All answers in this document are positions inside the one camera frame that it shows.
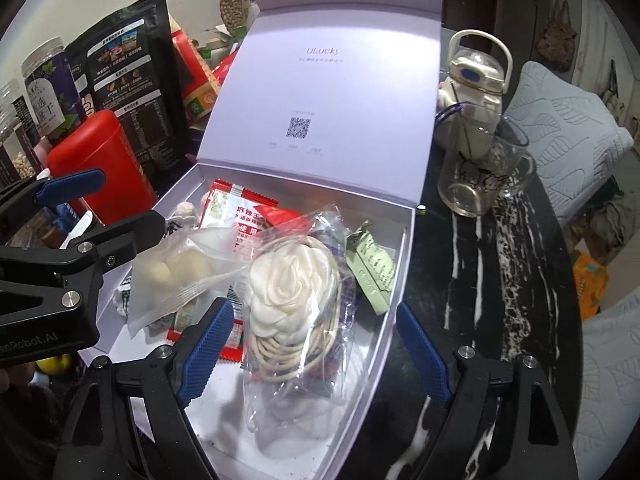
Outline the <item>clear glass mug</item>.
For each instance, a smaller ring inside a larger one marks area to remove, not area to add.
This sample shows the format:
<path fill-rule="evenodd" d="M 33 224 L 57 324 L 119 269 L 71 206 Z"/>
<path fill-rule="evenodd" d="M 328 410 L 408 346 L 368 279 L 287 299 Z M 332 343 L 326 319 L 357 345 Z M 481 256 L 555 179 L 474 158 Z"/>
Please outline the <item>clear glass mug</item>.
<path fill-rule="evenodd" d="M 510 118 L 500 118 L 492 130 L 454 118 L 438 177 L 440 199 L 460 216 L 484 216 L 497 198 L 515 196 L 536 177 L 528 147 L 524 130 Z"/>

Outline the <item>red white snack packet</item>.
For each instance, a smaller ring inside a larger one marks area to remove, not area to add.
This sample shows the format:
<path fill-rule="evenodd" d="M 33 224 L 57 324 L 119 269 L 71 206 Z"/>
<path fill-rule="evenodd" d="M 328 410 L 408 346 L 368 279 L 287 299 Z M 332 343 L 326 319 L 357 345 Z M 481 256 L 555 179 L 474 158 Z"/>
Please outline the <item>red white snack packet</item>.
<path fill-rule="evenodd" d="M 199 228 L 237 228 L 234 249 L 239 252 L 248 242 L 260 237 L 262 231 L 273 226 L 298 222 L 305 224 L 303 215 L 279 206 L 276 200 L 230 182 L 216 179 L 202 200 Z M 243 313 L 240 300 L 232 287 L 224 296 L 231 302 L 233 325 L 221 359 L 239 363 L 243 356 Z"/>

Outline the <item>light blue chair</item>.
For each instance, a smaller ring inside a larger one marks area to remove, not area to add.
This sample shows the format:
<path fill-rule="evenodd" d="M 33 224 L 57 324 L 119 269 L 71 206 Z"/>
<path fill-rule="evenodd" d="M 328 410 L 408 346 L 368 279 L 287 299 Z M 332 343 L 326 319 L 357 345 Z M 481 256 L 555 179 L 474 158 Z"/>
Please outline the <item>light blue chair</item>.
<path fill-rule="evenodd" d="M 543 65 L 526 62 L 504 112 L 528 137 L 537 176 L 564 226 L 632 148 L 601 99 Z"/>
<path fill-rule="evenodd" d="M 582 400 L 574 435 L 578 476 L 599 479 L 639 420 L 639 292 L 582 324 Z"/>

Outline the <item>black snack pouch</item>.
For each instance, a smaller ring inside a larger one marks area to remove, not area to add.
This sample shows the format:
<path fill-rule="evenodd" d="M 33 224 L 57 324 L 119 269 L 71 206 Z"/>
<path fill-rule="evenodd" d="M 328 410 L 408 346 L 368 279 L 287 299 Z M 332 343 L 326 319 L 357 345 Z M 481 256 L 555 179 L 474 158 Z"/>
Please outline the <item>black snack pouch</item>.
<path fill-rule="evenodd" d="M 113 112 L 157 194 L 190 167 L 188 121 L 166 0 L 137 0 L 66 48 L 88 113 Z"/>

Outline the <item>far light blue chair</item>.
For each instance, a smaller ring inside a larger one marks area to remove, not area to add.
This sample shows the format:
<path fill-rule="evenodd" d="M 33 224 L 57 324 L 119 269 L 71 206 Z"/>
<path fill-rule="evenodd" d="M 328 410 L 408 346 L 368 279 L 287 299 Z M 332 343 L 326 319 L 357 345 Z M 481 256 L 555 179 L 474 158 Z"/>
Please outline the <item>far light blue chair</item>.
<path fill-rule="evenodd" d="M 601 99 L 543 65 L 526 62 L 504 112 L 528 137 L 537 176 L 564 226 L 632 148 Z"/>

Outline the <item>gingham cream lace scrunchie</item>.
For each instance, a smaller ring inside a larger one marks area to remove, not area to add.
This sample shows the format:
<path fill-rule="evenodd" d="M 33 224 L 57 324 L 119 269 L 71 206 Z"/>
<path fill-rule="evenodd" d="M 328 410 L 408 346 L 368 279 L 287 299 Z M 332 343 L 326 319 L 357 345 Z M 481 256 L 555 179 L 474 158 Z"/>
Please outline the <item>gingham cream lace scrunchie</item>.
<path fill-rule="evenodd" d="M 165 235 L 169 236 L 182 229 L 193 230 L 198 227 L 198 210 L 190 202 L 178 203 L 166 219 Z"/>

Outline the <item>white flower hair tie bag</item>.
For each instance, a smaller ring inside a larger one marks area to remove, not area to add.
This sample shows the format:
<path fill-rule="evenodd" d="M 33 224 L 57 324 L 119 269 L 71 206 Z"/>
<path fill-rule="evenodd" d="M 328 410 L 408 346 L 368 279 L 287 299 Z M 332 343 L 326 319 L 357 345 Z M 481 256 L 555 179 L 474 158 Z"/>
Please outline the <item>white flower hair tie bag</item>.
<path fill-rule="evenodd" d="M 329 278 L 329 253 L 310 236 L 314 215 L 262 231 L 248 243 L 235 283 L 243 308 L 243 393 L 251 432 L 309 422 L 347 403 L 359 366 L 350 351 L 322 360 L 314 321 Z"/>

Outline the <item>silver purple snack packet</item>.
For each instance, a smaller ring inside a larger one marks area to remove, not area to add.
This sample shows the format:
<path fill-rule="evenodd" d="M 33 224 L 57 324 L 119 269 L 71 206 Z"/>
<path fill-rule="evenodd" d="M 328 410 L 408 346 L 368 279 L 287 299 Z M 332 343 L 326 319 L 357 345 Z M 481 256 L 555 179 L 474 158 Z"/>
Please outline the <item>silver purple snack packet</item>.
<path fill-rule="evenodd" d="M 350 351 L 357 312 L 357 283 L 347 262 L 347 237 L 341 211 L 335 205 L 314 215 L 310 236 L 329 253 L 329 278 L 320 302 L 320 313 L 314 321 L 314 334 L 319 336 L 316 354 L 324 362 L 339 361 Z"/>

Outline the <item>yellow lemon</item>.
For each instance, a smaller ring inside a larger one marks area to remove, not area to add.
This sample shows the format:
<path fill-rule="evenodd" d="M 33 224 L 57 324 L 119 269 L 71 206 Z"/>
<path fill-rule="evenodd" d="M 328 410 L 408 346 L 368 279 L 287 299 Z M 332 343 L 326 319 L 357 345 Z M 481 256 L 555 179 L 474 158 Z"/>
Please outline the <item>yellow lemon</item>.
<path fill-rule="evenodd" d="M 62 356 L 52 356 L 52 358 L 38 360 L 36 362 L 41 373 L 48 376 L 58 376 L 64 374 L 70 368 L 72 358 L 69 354 Z"/>

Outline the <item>lavender gift box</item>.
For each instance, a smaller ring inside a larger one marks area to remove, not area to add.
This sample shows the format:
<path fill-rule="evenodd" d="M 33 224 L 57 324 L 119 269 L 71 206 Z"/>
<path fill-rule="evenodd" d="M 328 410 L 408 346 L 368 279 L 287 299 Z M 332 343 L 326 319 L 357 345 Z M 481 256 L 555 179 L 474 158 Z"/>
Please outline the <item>lavender gift box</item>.
<path fill-rule="evenodd" d="M 333 204 L 369 222 L 404 296 L 436 108 L 442 0 L 256 0 L 196 165 L 157 204 L 168 214 L 214 179 L 306 214 Z M 250 431 L 242 372 L 219 363 L 186 414 L 223 479 L 334 479 L 380 382 L 395 317 L 359 311 L 347 401 Z"/>

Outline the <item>bag of white puffs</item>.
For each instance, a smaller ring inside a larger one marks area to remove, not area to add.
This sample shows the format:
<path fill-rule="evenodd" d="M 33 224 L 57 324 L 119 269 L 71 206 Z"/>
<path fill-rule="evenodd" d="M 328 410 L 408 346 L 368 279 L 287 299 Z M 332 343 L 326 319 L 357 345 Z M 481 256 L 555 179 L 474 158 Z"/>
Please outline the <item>bag of white puffs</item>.
<path fill-rule="evenodd" d="M 235 250 L 239 230 L 181 229 L 140 252 L 131 270 L 127 326 L 135 335 L 203 295 L 224 297 L 246 267 Z"/>

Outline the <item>white astronaut water bottle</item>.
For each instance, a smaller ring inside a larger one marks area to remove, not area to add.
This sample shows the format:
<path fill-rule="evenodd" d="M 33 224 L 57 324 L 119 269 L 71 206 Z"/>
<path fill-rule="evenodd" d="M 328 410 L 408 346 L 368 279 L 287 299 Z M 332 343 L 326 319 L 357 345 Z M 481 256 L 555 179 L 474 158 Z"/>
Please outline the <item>white astronaut water bottle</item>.
<path fill-rule="evenodd" d="M 489 53 L 462 47 L 465 37 L 489 40 L 502 51 L 506 65 Z M 478 29 L 462 29 L 449 40 L 446 67 L 447 75 L 437 90 L 438 114 L 434 127 L 434 139 L 441 148 L 451 144 L 452 127 L 458 118 L 469 118 L 489 132 L 496 130 L 503 96 L 513 74 L 513 58 L 506 44 L 497 37 Z"/>

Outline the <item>near light blue chair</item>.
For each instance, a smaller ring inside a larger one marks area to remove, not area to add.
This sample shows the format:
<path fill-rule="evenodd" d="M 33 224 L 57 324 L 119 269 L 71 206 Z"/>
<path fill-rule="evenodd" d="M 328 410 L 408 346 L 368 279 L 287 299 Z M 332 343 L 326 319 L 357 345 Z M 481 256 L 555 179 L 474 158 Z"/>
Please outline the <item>near light blue chair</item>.
<path fill-rule="evenodd" d="M 599 479 L 639 420 L 639 292 L 582 324 L 582 400 L 574 435 L 578 476 Z"/>

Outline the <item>blueberry jar with lid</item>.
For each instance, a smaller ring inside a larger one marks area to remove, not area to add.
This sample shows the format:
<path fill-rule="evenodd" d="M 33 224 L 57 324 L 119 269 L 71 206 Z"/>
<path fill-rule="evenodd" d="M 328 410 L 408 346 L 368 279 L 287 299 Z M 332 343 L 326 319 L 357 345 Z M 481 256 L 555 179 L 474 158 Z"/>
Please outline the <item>blueberry jar with lid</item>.
<path fill-rule="evenodd" d="M 40 134 L 51 145 L 60 144 L 87 118 L 62 39 L 40 44 L 21 70 Z"/>

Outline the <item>green tea sachet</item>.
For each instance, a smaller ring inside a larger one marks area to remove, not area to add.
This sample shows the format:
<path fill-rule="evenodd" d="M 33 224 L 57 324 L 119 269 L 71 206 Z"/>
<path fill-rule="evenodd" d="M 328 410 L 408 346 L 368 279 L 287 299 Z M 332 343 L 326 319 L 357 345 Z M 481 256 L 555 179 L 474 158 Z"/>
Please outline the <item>green tea sachet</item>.
<path fill-rule="evenodd" d="M 371 222 L 365 221 L 346 238 L 346 261 L 375 314 L 383 315 L 390 308 L 396 266 L 376 244 L 370 227 Z"/>

